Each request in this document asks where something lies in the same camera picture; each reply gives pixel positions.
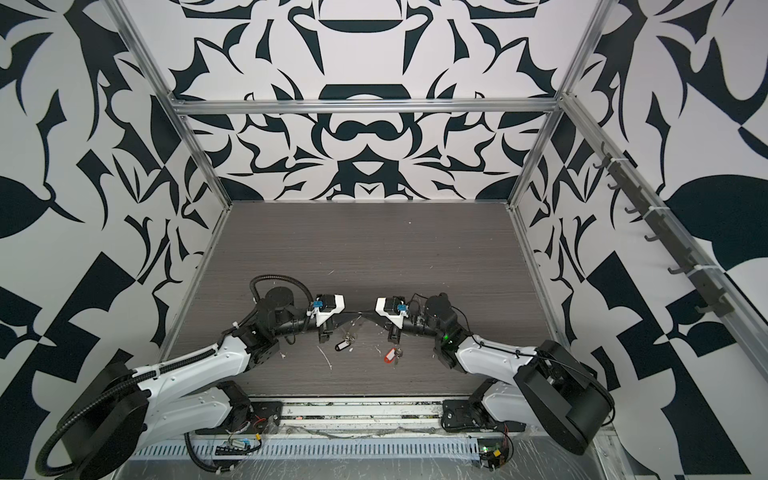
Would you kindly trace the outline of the red key tag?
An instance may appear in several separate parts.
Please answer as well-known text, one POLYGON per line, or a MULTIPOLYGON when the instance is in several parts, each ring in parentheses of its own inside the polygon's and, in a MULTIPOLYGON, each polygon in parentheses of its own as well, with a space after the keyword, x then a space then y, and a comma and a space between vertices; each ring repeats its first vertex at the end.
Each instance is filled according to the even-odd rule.
POLYGON ((391 348, 384 356, 384 362, 387 364, 391 364, 394 359, 394 349, 396 347, 391 348))

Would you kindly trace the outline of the perforated metal ring plate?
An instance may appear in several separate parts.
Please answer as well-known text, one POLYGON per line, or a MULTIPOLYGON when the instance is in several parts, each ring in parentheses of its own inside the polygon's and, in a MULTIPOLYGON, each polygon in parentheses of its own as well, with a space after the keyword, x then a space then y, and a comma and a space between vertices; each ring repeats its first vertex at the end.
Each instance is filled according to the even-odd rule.
POLYGON ((346 343, 346 348, 350 348, 355 343, 357 332, 365 324, 366 321, 371 320, 370 316, 370 311, 361 311, 358 313, 355 319, 350 321, 348 326, 345 328, 344 342, 346 343))

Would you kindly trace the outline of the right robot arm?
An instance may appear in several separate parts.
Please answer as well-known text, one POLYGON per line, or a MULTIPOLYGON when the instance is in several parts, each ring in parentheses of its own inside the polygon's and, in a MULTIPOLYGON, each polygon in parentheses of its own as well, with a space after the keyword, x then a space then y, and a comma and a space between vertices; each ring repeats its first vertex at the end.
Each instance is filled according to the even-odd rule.
POLYGON ((443 365, 483 377, 468 399, 444 403, 441 427, 447 432, 533 426, 582 455, 614 410, 607 389, 563 345, 546 340, 517 347, 485 339, 444 293, 411 301, 383 297, 375 311, 392 339, 403 332, 431 337, 443 365))

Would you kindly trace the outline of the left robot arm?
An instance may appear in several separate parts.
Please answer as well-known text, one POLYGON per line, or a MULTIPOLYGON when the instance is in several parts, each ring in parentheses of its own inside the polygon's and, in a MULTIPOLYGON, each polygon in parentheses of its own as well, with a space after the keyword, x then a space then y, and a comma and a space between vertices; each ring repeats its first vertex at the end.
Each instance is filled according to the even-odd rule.
POLYGON ((154 365, 105 367, 58 422, 35 460, 44 477, 101 479, 134 453, 197 430, 239 433, 260 423, 235 377, 265 363, 285 336, 317 331, 326 339, 345 309, 339 294, 306 296, 275 287, 255 296, 246 317, 211 345, 154 365))

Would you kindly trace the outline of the black key tag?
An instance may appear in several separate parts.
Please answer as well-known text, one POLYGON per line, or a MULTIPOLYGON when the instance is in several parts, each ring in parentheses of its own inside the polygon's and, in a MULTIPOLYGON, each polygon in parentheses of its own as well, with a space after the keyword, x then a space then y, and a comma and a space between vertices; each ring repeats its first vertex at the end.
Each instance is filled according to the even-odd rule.
POLYGON ((344 339, 341 342, 337 343, 335 345, 334 349, 337 352, 341 352, 341 351, 344 351, 344 350, 348 349, 351 345, 352 345, 352 342, 349 339, 344 339))

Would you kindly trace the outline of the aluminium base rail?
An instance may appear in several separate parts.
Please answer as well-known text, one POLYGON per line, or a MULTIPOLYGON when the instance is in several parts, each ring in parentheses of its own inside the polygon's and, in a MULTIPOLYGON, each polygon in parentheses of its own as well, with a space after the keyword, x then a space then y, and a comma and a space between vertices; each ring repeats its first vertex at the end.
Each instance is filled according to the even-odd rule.
MULTIPOLYGON (((316 434, 334 432, 444 431, 441 428, 442 403, 403 398, 387 402, 372 399, 342 399, 331 403, 285 403, 280 427, 312 430, 316 434)), ((221 388, 196 397, 185 397, 150 412, 146 398, 128 399, 105 411, 100 430, 113 440, 125 442, 131 451, 198 429, 222 425, 236 408, 247 410, 251 401, 230 398, 221 388)), ((612 421, 614 410, 603 423, 612 421)))

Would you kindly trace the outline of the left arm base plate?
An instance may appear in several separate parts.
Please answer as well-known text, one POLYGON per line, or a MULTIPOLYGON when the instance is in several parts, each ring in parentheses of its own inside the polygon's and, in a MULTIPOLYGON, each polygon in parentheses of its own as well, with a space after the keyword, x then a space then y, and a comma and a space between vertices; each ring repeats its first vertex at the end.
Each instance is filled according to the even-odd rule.
POLYGON ((245 410, 234 409, 218 427, 198 429, 196 435, 269 434, 276 432, 281 423, 284 404, 281 401, 255 401, 245 410))

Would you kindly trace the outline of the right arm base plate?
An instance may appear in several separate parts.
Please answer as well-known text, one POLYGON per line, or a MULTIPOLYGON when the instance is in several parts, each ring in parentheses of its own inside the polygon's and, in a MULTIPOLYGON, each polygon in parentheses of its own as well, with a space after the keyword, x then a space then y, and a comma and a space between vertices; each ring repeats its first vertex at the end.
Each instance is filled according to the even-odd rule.
POLYGON ((516 421, 494 420, 479 402, 444 400, 441 428, 449 433, 462 432, 524 432, 526 425, 516 421))

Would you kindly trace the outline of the horizontal aluminium frame bar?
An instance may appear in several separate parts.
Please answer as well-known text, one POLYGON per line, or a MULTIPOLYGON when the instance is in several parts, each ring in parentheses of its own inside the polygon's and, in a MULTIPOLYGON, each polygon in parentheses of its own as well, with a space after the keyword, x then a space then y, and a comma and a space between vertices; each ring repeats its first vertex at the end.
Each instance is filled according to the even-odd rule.
POLYGON ((213 114, 333 114, 333 113, 442 113, 442 112, 549 112, 552 98, 531 99, 345 99, 171 102, 179 115, 213 114))

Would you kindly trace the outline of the wall hook rail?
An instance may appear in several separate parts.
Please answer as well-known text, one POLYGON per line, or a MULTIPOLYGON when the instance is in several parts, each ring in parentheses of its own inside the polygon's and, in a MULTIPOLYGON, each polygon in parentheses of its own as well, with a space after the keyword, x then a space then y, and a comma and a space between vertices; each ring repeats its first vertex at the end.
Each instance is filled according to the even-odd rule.
POLYGON ((611 176, 610 189, 627 197, 630 205, 625 212, 639 217, 651 229, 652 233, 646 235, 645 240, 663 245, 673 259, 674 265, 667 269, 668 273, 685 276, 702 297, 705 305, 697 311, 713 313, 720 318, 735 313, 737 304, 722 269, 695 245, 691 234, 632 162, 604 151, 595 167, 611 176))

